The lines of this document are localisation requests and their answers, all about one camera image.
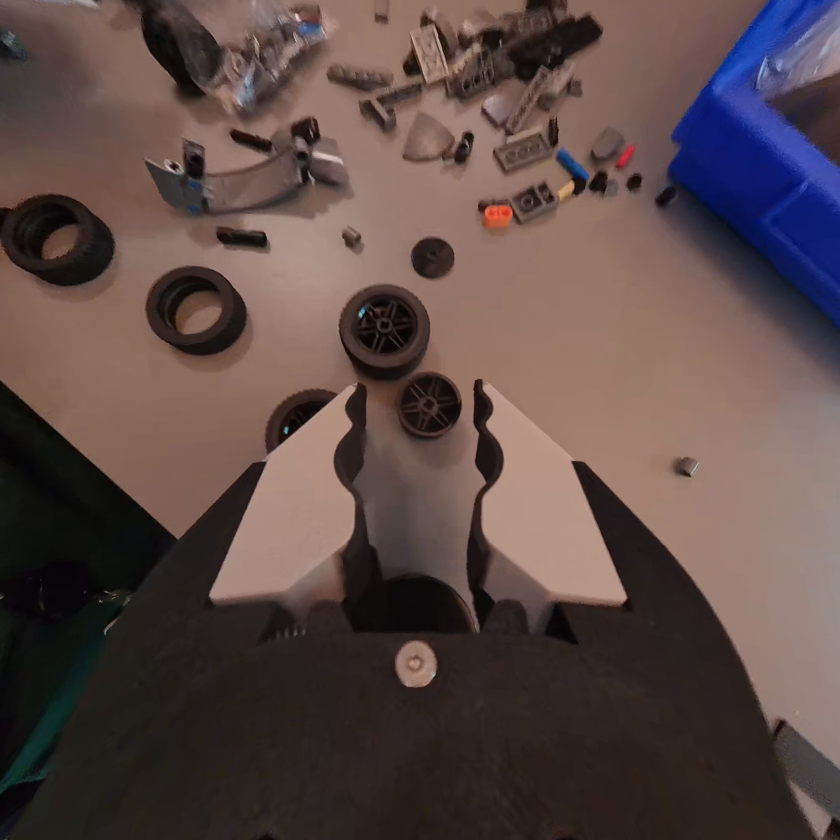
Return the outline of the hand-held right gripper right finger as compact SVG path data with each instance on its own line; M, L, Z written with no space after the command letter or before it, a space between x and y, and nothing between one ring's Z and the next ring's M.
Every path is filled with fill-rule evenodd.
M500 602L520 605L527 631L557 606L619 608L627 593L573 458L497 388L474 383L476 468L467 582L483 627Z

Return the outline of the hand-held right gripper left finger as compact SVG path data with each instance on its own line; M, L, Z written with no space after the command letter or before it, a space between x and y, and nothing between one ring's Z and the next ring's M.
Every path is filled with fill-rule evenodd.
M317 602L380 610L382 569L354 482L364 466L367 390L347 386L262 462L210 600L272 602L305 617Z

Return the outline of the black rubber tyre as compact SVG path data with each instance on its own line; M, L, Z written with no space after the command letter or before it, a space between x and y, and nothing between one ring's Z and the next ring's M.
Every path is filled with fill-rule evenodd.
M46 257L45 245L62 228L75 227L77 238L63 255ZM1 241L7 257L21 270L57 287L97 279L111 264L115 243L110 228L78 200L60 194L32 196L2 209Z
M336 395L336 392L322 389L309 389L289 395L274 409L269 417L265 431L266 454L270 455L277 447L287 441L280 443L277 439L279 420L284 409L289 407L290 404L295 405L296 403L302 403L307 400L323 400L324 402L329 400L329 404Z
M216 321L201 332L182 332L176 324L181 305L199 292L212 292L220 305ZM245 330L244 299L219 272L203 266L182 266L164 273L151 287L145 303L152 332L175 350L194 356L216 355L232 347Z

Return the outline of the black spoked rim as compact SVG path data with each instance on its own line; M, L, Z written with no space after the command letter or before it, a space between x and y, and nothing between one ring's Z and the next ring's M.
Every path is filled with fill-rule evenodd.
M280 443L285 442L289 436L318 414L329 402L323 400L307 400L296 403L284 409L279 420L277 439Z
M462 410L459 389L447 376L424 371L404 384L395 408L403 431L422 440L440 439L459 420Z
M417 337L417 315L395 293L377 293L353 310L351 332L364 350L375 355L395 354L407 349Z

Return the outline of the pile of grey lego pieces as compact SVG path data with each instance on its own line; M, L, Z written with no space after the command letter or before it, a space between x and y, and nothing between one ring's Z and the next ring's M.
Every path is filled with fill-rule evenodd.
M329 65L326 76L335 85L362 92L361 113L383 132L396 129L398 106L425 90L440 86L448 98L462 103L482 96L481 115L503 136L493 159L510 174L555 159L562 147L557 111L583 93L575 59L602 36L603 27L592 14L569 14L567 2L526 2L499 15L482 9L457 29L437 7L429 7L410 34L402 84L389 72L345 64ZM554 190L559 203L585 192L615 196L618 176L625 171L617 171L615 162L629 144L614 127L601 131L588 153L596 167L588 172L588 183L571 178L555 159L565 174Z

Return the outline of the assembled black toy wheel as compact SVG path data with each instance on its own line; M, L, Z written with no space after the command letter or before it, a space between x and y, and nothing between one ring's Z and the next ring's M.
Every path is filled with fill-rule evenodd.
M361 348L351 332L353 311L362 300L377 293L393 292L415 311L418 332L405 350L391 355L375 355ZM431 322L423 303L411 291L394 285L375 285L357 291L346 301L339 316L339 339L355 370L379 381L392 381L411 374L422 362L431 339Z

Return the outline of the dark round disc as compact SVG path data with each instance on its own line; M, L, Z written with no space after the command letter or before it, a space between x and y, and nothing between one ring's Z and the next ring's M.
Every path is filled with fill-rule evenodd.
M445 277L452 270L455 252L444 239L426 237L412 248L411 262L420 277L436 280Z

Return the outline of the dark grey square brick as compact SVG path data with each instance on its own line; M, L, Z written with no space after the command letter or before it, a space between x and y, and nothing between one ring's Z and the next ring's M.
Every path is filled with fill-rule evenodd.
M546 181L536 182L509 198L513 217L518 224L527 224L552 212L559 205L554 189Z

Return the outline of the grey wheel arch assembly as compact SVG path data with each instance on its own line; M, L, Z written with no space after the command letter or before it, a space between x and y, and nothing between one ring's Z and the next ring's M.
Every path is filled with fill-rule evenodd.
M210 172L205 148L182 142L182 160L145 167L164 202L191 215L219 216L256 211L290 201L305 187L345 187L350 176L337 142L321 134L319 122L305 117L271 137L273 151L255 164Z

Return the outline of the grey quarter dome piece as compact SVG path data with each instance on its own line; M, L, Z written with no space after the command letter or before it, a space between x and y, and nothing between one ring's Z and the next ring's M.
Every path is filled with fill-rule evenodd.
M443 159L457 145L455 136L436 118L418 111L407 132L402 158L410 162Z

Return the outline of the blue storage bin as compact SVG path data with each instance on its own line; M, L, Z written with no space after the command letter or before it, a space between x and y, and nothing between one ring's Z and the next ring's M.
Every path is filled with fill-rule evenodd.
M839 172L755 88L760 62L833 2L767 2L671 137L668 174L839 323Z

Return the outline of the clear bag of small parts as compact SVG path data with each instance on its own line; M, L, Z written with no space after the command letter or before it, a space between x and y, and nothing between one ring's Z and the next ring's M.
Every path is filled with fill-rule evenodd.
M219 68L207 91L228 114L256 112L334 30L335 23L320 2L237 2L232 27L220 41Z

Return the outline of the crumpled clear plastic bags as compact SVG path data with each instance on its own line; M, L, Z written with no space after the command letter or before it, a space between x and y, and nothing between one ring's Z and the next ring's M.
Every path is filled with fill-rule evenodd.
M763 59L755 89L830 162L839 164L839 2L830 2Z

